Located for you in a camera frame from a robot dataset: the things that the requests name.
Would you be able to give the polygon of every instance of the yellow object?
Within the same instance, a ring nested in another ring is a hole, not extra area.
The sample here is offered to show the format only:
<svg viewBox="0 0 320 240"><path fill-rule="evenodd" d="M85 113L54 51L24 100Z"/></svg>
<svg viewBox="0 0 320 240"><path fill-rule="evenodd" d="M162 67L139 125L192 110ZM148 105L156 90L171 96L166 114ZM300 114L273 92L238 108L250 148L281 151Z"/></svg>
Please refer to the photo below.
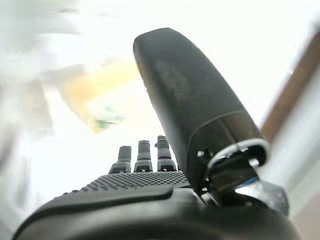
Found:
<svg viewBox="0 0 320 240"><path fill-rule="evenodd" d="M138 71L133 62L114 60L93 74L65 81L62 91L72 110L91 127L94 133L98 133L103 127L97 125L95 114L88 104L136 80L137 75Z"/></svg>

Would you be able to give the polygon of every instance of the robotic hand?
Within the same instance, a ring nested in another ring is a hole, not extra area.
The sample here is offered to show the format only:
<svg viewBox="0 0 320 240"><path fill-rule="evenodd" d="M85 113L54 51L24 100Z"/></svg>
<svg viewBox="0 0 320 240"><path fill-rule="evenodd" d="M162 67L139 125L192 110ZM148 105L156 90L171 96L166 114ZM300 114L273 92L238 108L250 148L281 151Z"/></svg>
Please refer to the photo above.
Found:
<svg viewBox="0 0 320 240"><path fill-rule="evenodd" d="M206 56L163 28L138 36L133 52L169 143L159 136L120 148L109 174L44 204L14 240L295 240L283 189L259 179L268 144Z"/></svg>

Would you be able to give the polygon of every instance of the blurry background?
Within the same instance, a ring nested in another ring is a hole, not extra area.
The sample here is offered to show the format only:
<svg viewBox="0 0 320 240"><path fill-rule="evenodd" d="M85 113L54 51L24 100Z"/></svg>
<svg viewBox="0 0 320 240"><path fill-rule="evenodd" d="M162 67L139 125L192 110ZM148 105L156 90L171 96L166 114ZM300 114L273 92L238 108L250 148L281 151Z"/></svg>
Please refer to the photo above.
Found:
<svg viewBox="0 0 320 240"><path fill-rule="evenodd" d="M136 36L184 34L262 128L319 16L316 0L0 1L0 239L41 204L107 174L122 145L134 165L138 141L150 140L156 164L163 130L136 69ZM317 239L320 222L319 91L318 68L260 170L286 187L305 239Z"/></svg>

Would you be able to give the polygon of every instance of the brown wooden edge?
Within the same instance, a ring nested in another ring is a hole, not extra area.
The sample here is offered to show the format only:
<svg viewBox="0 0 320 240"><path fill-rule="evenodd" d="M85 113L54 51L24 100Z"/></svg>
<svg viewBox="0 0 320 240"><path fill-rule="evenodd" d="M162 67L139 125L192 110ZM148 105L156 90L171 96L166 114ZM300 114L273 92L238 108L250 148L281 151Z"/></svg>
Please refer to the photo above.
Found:
<svg viewBox="0 0 320 240"><path fill-rule="evenodd" d="M269 143L279 132L290 112L303 94L320 63L320 32L311 39L293 74L288 79L269 115L264 121L261 132Z"/></svg>

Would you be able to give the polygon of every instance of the silver metal part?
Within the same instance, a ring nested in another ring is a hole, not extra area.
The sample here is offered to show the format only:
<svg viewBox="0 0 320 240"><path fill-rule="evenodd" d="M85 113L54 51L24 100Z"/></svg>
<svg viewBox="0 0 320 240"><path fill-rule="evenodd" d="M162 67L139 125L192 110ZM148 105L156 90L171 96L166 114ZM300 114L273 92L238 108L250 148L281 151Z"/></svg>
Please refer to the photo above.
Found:
<svg viewBox="0 0 320 240"><path fill-rule="evenodd" d="M267 160L269 157L269 144L267 141L261 138L253 138L253 139L248 139L244 141L237 142L235 144L232 144L223 150L219 151L208 163L208 168L210 168L211 165L213 165L218 159L223 158L224 156L231 156L232 154L242 151L245 149L248 149L253 146L260 146L264 150L265 153L265 159Z"/></svg>
<svg viewBox="0 0 320 240"><path fill-rule="evenodd" d="M236 193L253 197L269 208L284 214L289 214L289 203L284 188L267 181L257 180L235 190Z"/></svg>

